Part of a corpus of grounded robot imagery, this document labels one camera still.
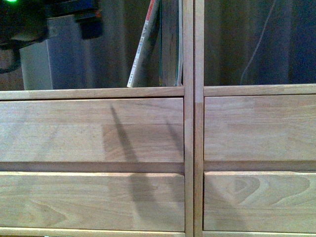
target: white cable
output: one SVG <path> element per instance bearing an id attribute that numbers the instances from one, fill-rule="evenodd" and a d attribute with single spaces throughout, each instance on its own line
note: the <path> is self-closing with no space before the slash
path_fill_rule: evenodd
<path id="1" fill-rule="evenodd" d="M 261 44 L 263 35 L 265 34 L 268 21 L 269 21 L 269 19 L 270 19 L 270 17 L 271 17 L 271 14 L 272 14 L 272 12 L 273 12 L 273 9 L 274 9 L 274 7 L 275 7 L 275 5 L 276 5 L 276 2 L 277 2 L 277 0 L 274 0 L 273 3 L 272 3 L 272 6 L 271 6 L 271 8 L 270 8 L 270 11 L 269 11 L 268 17 L 267 17 L 267 19 L 266 19 L 266 22 L 265 22 L 265 24 L 264 24 L 264 26 L 263 26 L 263 29 L 262 29 L 262 32 L 261 32 L 259 41 L 258 41 L 258 43 L 257 43 L 257 46 L 256 46 L 255 50 L 253 51 L 253 54 L 252 54 L 252 56 L 251 56 L 251 58 L 250 58 L 250 60 L 249 60 L 249 62 L 248 62 L 248 64 L 247 64 L 247 66 L 245 67 L 245 69 L 243 70 L 243 73 L 241 74 L 240 85 L 242 85 L 243 77 L 245 76 L 245 74 L 246 74 L 246 72 L 247 72 L 247 70 L 248 70 L 250 64 L 252 63 L 254 57 L 256 56 L 256 53 L 257 53 L 258 48 L 259 48 L 259 46 L 260 46 L 260 44 Z"/>

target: wooden cabinet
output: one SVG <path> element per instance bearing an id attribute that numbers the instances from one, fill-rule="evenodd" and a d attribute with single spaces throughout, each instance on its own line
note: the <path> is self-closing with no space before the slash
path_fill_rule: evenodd
<path id="1" fill-rule="evenodd" d="M 315 93 L 242 95 L 252 88 L 204 90 L 200 232 L 315 236 Z"/>
<path id="2" fill-rule="evenodd" d="M 183 163 L 183 98 L 0 102 L 0 162 Z"/>
<path id="3" fill-rule="evenodd" d="M 2 227 L 184 231 L 184 176 L 0 172 Z"/>
<path id="4" fill-rule="evenodd" d="M 206 172 L 204 230 L 316 233 L 316 174 Z"/>
<path id="5" fill-rule="evenodd" d="M 316 95 L 205 98 L 205 161 L 314 161 Z"/>

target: drawer front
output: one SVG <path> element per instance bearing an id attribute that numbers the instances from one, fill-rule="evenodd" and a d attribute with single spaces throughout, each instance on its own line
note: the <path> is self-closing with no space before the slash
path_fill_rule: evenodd
<path id="1" fill-rule="evenodd" d="M 0 227 L 184 231 L 184 177 L 0 172 Z"/>
<path id="2" fill-rule="evenodd" d="M 183 99 L 0 102 L 0 162 L 183 162 Z"/>
<path id="3" fill-rule="evenodd" d="M 204 230 L 316 233 L 316 173 L 207 172 Z"/>
<path id="4" fill-rule="evenodd" d="M 311 161 L 316 95 L 207 97 L 207 161 Z"/>

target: shelf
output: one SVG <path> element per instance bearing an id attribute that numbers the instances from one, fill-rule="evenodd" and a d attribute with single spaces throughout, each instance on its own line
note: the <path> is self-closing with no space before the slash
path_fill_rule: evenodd
<path id="1" fill-rule="evenodd" d="M 1 100 L 145 98 L 184 96 L 184 87 L 0 91 Z"/>
<path id="2" fill-rule="evenodd" d="M 316 84 L 205 86 L 204 96 L 316 94 Z"/>

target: white book spine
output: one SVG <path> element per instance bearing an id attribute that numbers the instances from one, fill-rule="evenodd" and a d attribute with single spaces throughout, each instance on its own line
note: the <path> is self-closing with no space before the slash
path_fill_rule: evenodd
<path id="1" fill-rule="evenodd" d="M 135 55 L 133 67 L 130 72 L 127 87 L 133 87 L 136 80 L 140 80 L 142 65 L 144 60 L 148 60 L 147 55 L 150 50 L 150 33 L 154 27 L 155 18 L 158 14 L 159 0 L 151 0 L 148 8 L 142 35 L 139 40 L 137 52 Z"/>

